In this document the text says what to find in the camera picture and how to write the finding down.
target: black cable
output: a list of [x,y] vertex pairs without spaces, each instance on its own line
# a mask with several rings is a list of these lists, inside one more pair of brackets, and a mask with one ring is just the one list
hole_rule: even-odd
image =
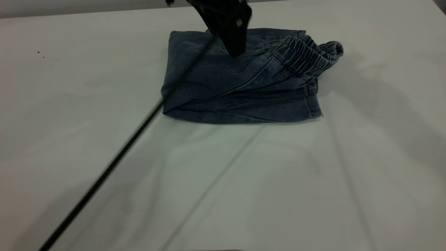
[[161,107],[164,104],[164,101],[169,99],[173,93],[178,89],[178,86],[181,82],[185,80],[189,72],[197,65],[198,62],[202,59],[203,55],[207,52],[207,50],[211,47],[211,45],[215,42],[217,36],[212,36],[212,39],[209,40],[205,46],[201,49],[201,51],[192,59],[189,65],[179,74],[177,81],[173,84],[172,89],[158,101],[156,107],[151,111],[151,113],[147,116],[144,122],[139,126],[139,128],[133,133],[132,137],[127,141],[124,147],[118,152],[112,162],[108,165],[108,167],[103,171],[101,176],[95,181],[95,183],[90,187],[87,193],[82,197],[82,199],[77,203],[77,205],[71,210],[71,212],[65,217],[65,219],[59,224],[56,230],[50,235],[50,237],[45,241],[39,251],[48,251],[50,248],[56,243],[59,237],[65,232],[68,226],[72,223],[72,221],[79,215],[82,209],[87,205],[87,203],[91,200],[91,198],[96,194],[102,184],[107,180],[110,174],[114,171],[116,166],[121,162],[122,158],[127,154],[127,152],[133,147],[133,145],[137,142],[139,137],[143,134],[145,129],[150,125],[153,119],[156,117],[158,112],[161,110]]

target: blue denim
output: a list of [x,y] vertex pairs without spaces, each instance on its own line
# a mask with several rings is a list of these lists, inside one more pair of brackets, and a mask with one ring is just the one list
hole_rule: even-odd
[[[163,97],[211,36],[209,31],[170,34]],[[235,59],[217,40],[165,100],[163,113],[210,124],[297,122],[319,117],[317,77],[342,55],[340,43],[317,46],[302,30],[249,29],[246,52]]]

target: white wall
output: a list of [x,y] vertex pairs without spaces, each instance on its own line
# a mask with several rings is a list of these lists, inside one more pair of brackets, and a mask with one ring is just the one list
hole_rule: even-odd
[[[266,2],[274,0],[251,0]],[[189,6],[176,0],[172,7]],[[165,0],[0,0],[0,18],[47,16],[72,13],[167,8]]]

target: denim pants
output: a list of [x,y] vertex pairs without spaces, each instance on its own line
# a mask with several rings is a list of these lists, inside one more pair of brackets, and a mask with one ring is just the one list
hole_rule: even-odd
[[[163,97],[211,33],[170,34]],[[165,100],[167,116],[200,123],[297,122],[321,116],[317,77],[343,55],[342,45],[316,45],[302,30],[249,29],[246,52],[233,59],[221,42]]]

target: white table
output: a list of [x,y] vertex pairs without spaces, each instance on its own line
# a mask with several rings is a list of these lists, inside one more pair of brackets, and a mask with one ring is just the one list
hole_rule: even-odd
[[[344,45],[324,117],[160,116],[53,250],[446,250],[446,16],[430,0],[251,7],[250,28]],[[156,103],[170,31],[205,29],[190,7],[0,20],[0,250],[37,250]]]

